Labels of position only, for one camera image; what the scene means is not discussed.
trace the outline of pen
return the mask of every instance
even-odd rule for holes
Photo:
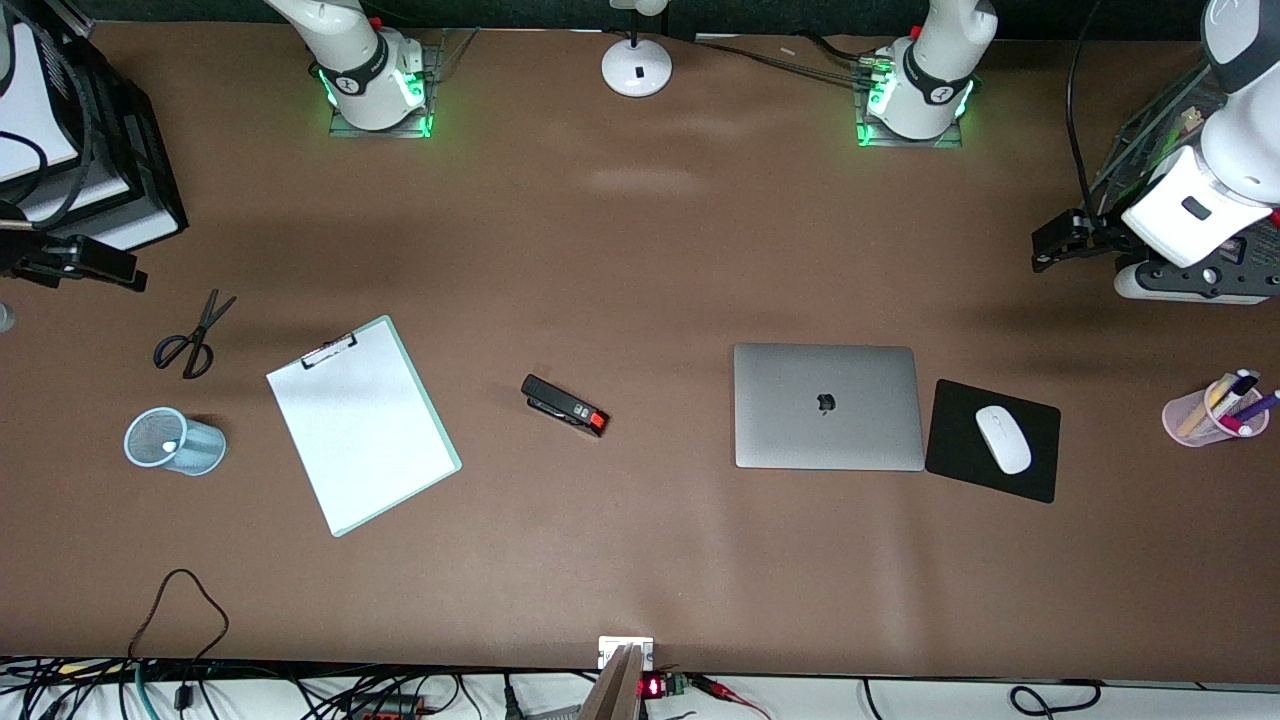
[[[1185,420],[1183,420],[1181,425],[1178,425],[1178,434],[1183,437],[1192,436],[1193,432],[1197,428],[1199,428],[1201,423],[1204,420],[1204,406],[1206,405],[1208,405],[1210,407],[1216,406],[1219,401],[1222,400],[1222,396],[1226,395],[1229,389],[1231,389],[1231,384],[1235,383],[1236,379],[1243,378],[1248,374],[1249,374],[1248,370],[1242,369],[1236,370],[1235,373],[1228,373],[1222,375],[1221,379],[1213,383],[1213,387],[1210,388],[1208,400],[1206,402],[1196,405],[1196,410],[1192,411],[1192,414],[1188,415]]]
[[[1242,423],[1248,423],[1253,418],[1257,418],[1258,415],[1275,407],[1277,402],[1280,402],[1280,389],[1272,392],[1271,395],[1263,395],[1262,400],[1258,400],[1253,405],[1249,405],[1244,410],[1240,410],[1239,413],[1233,415],[1233,418],[1235,418]]]
[[[1253,434],[1253,428],[1245,425],[1244,423],[1240,423],[1239,420],[1236,420],[1230,415],[1222,415],[1219,423],[1222,423],[1224,428],[1231,430],[1233,433],[1240,437],[1249,437]]]
[[[1258,377],[1253,373],[1249,373],[1245,378],[1235,380],[1235,384],[1231,386],[1231,391],[1213,406],[1213,419],[1221,418],[1222,415],[1230,415],[1231,410],[1234,410],[1240,402],[1240,398],[1248,395],[1256,384],[1258,384]]]

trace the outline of pink pen holder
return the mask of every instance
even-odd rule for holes
[[[1271,420],[1270,410],[1265,410],[1244,423],[1244,427],[1249,428],[1248,433],[1228,429],[1210,411],[1208,395],[1212,391],[1213,386],[1210,386],[1201,392],[1170,400],[1165,405],[1161,419],[1165,421],[1165,432],[1169,433],[1169,437],[1187,447],[1201,447],[1224,439],[1258,437],[1262,434],[1262,430],[1267,429],[1267,423]],[[1262,393],[1257,389],[1251,389],[1231,409],[1231,413],[1239,413],[1260,400],[1262,400]]]

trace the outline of brown table surface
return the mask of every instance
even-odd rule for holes
[[[191,229],[140,252],[145,295],[0,286],[0,651],[123,653],[188,566],[230,615],[224,657],[581,667],[600,634],[649,634],[718,671],[1280,679],[1280,441],[1193,451],[1160,424],[1226,369],[1275,384],[1280,302],[1123,300],[1111,259],[1032,274],[1030,231],[1078,200],[1069,46],[998,44],[964,149],[922,151],[858,147],[847,90],[675,41],[669,87],[616,96],[613,41],[485,32],[435,137],[351,141],[288,27],[102,27]],[[1197,56],[1088,49],[1091,168]],[[157,372],[211,287],[239,296],[212,372]],[[335,539],[264,375],[384,313],[465,468]],[[1057,500],[736,469],[744,341],[910,346],[925,427],[938,378],[1060,407]],[[529,410],[530,372],[609,433]],[[156,405],[223,428],[223,465],[129,465]],[[218,628],[187,583],[165,603],[146,653]]]

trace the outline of computer mouse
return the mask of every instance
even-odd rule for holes
[[[987,450],[996,459],[1001,473],[1016,475],[1032,466],[1032,448],[1009,410],[988,405],[978,410],[974,419],[978,420],[982,439],[987,441]]]

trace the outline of black scissors handle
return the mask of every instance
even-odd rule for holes
[[[192,350],[187,357],[187,366],[182,370],[182,377],[193,380],[207,373],[209,368],[214,364],[214,348],[205,345],[205,333],[202,331],[196,331],[191,336],[174,334],[161,340],[151,359],[155,366],[163,370],[173,364],[178,355],[182,355],[182,351],[187,347]],[[204,355],[205,361],[200,368],[196,368],[196,360],[201,355]]]

